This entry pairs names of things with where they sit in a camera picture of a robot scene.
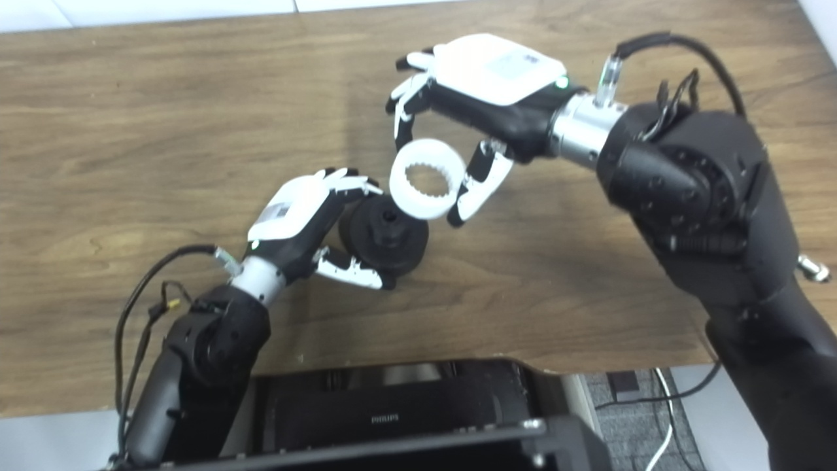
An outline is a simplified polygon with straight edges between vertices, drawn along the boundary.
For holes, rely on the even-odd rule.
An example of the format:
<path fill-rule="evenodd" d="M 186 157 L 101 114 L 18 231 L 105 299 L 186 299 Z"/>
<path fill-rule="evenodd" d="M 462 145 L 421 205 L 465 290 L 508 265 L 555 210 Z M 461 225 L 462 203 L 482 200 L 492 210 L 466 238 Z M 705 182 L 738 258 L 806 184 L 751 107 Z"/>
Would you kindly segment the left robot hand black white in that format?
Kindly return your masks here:
<path fill-rule="evenodd" d="M 375 180 L 346 167 L 290 179 L 249 228 L 242 270 L 232 279 L 233 285 L 256 294 L 255 287 L 261 284 L 272 293 L 281 283 L 289 286 L 317 274 L 392 291 L 396 286 L 392 275 L 323 244 L 348 205 L 383 194 Z"/>

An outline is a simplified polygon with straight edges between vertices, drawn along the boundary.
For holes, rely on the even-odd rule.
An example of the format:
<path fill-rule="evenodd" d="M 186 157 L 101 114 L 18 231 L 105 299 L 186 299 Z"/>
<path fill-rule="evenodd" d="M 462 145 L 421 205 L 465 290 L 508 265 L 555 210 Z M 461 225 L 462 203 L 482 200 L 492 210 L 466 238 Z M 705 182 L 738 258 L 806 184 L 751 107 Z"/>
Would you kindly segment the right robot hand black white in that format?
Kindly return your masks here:
<path fill-rule="evenodd" d="M 553 157 L 557 111 L 580 91 L 561 61 L 489 33 L 410 52 L 396 69 L 412 71 L 384 107 L 394 119 L 396 147 L 412 142 L 415 117 L 425 111 L 483 134 L 447 214 L 455 228 L 484 206 L 515 164 Z"/>

